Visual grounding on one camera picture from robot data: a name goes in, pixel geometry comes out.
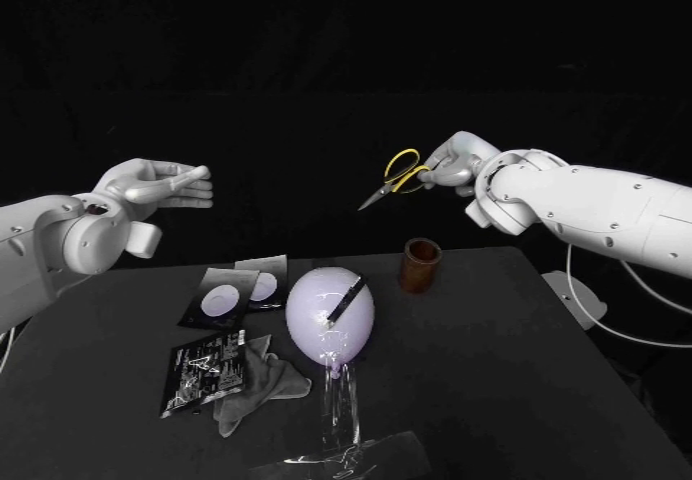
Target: black packet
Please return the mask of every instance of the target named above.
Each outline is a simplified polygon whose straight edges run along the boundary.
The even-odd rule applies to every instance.
[[[288,294],[288,261],[285,255],[242,260],[235,262],[234,268],[259,271],[248,311],[261,312],[284,308]]]
[[[258,271],[208,268],[177,324],[210,330],[239,328],[258,276]]]
[[[245,330],[223,332],[170,351],[161,418],[245,389]]]

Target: black background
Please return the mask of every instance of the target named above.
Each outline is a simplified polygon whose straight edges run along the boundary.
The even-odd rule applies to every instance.
[[[430,154],[458,130],[500,150],[542,148],[692,185],[685,15],[415,5],[3,2],[0,204],[89,191],[133,157],[206,164],[213,209],[160,211],[156,258],[124,256],[118,268],[395,252],[428,236],[445,249],[516,245],[541,272],[564,270],[549,232],[479,229],[450,189],[356,208],[391,156]],[[614,327],[692,341],[688,317],[617,262],[582,251],[574,261]],[[692,304],[688,280],[640,270]],[[644,375],[685,434],[689,354],[590,335]]]

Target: cable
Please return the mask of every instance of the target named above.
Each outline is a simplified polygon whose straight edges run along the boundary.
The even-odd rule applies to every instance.
[[[3,363],[0,363],[0,374],[3,373],[4,364],[7,362],[7,358],[10,357],[10,350],[12,350],[13,343],[14,343],[14,327],[12,327],[12,330],[10,330],[10,339],[7,340],[7,351],[4,352]]]
[[[680,312],[685,312],[688,315],[692,315],[692,310],[689,308],[685,308],[682,305],[678,305],[675,302],[672,302],[666,297],[663,297],[662,295],[659,295],[655,290],[652,289],[652,287],[649,287],[649,285],[644,283],[644,281],[642,280],[640,276],[634,273],[634,270],[631,269],[629,263],[624,261],[624,260],[620,260],[620,263],[623,264],[623,267],[624,269],[627,270],[627,272],[630,273],[631,275],[631,278],[634,278],[634,280],[637,281],[639,285],[642,286],[642,288],[646,290],[646,292],[649,293],[649,295],[652,295],[653,298],[656,298],[657,300],[660,300],[666,305],[669,305],[670,307],[676,308]]]
[[[572,272],[571,272],[571,264],[572,264],[572,244],[567,247],[567,283],[569,284],[569,293],[572,294],[574,301],[577,302],[577,305],[580,306],[581,310],[584,311],[587,317],[591,319],[591,321],[613,335],[630,340],[631,342],[637,343],[644,343],[646,345],[653,345],[655,347],[667,347],[667,348],[692,348],[692,344],[689,343],[663,343],[663,342],[655,342],[652,340],[644,340],[643,338],[631,337],[630,335],[626,335],[624,333],[620,333],[617,330],[613,330],[607,325],[604,325],[588,313],[587,309],[584,308],[584,305],[580,302],[580,298],[577,297],[577,293],[574,291],[574,285],[572,285]]]

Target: black table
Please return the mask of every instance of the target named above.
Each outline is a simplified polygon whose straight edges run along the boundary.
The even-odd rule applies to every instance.
[[[399,255],[336,258],[368,276],[376,319],[356,360],[362,438],[411,430],[431,478],[692,478],[559,299],[515,248],[444,253],[425,295],[404,293]],[[290,283],[313,268],[290,262]],[[284,312],[249,337],[313,379],[223,439],[210,405],[159,419],[170,348],[209,335],[176,326],[206,267],[121,270],[33,319],[0,378],[0,477],[238,478],[320,451],[321,367]]]

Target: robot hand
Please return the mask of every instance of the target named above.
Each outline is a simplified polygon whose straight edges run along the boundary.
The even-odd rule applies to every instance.
[[[157,207],[212,207],[209,169],[136,158],[112,167],[101,177],[94,193],[112,198],[125,208],[131,221],[143,221]]]
[[[418,180],[424,182],[428,190],[435,185],[454,187],[457,194],[469,197],[474,188],[473,184],[467,184],[480,171],[482,163],[499,153],[500,151],[473,133],[457,132],[425,160],[431,171],[421,172]]]

